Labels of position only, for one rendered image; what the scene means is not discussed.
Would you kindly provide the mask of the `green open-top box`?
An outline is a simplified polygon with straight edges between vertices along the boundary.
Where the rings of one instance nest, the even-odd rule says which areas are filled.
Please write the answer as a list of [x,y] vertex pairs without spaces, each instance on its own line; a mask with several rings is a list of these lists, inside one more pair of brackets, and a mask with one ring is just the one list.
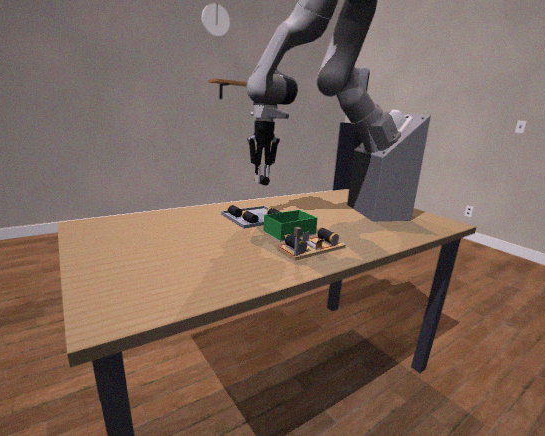
[[301,210],[267,214],[264,215],[263,232],[280,242],[285,241],[285,235],[294,235],[294,227],[302,228],[300,237],[303,237],[304,232],[309,231],[310,236],[316,234],[317,219],[317,217]]

